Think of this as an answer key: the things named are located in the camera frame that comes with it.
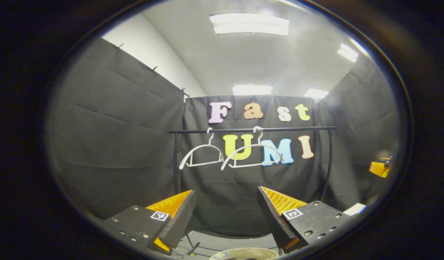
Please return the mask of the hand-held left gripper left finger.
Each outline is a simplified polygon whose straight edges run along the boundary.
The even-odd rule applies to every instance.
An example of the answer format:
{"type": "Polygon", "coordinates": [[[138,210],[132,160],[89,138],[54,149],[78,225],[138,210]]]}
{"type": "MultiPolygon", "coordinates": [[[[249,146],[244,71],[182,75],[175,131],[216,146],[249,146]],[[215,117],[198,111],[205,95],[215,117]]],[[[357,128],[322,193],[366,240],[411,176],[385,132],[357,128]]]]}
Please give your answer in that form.
{"type": "Polygon", "coordinates": [[[102,224],[110,234],[139,250],[169,256],[186,235],[196,204],[196,191],[188,190],[146,207],[130,206],[102,224]]]}

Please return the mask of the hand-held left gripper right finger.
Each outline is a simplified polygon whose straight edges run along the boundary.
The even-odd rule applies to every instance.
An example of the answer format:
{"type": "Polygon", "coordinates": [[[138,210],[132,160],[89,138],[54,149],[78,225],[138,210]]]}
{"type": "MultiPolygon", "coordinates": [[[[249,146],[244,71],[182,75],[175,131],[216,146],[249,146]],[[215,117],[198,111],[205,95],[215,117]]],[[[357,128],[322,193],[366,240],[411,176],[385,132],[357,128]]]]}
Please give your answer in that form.
{"type": "Polygon", "coordinates": [[[285,253],[329,236],[352,219],[324,202],[305,203],[263,186],[258,187],[257,201],[277,246],[285,253]]]}

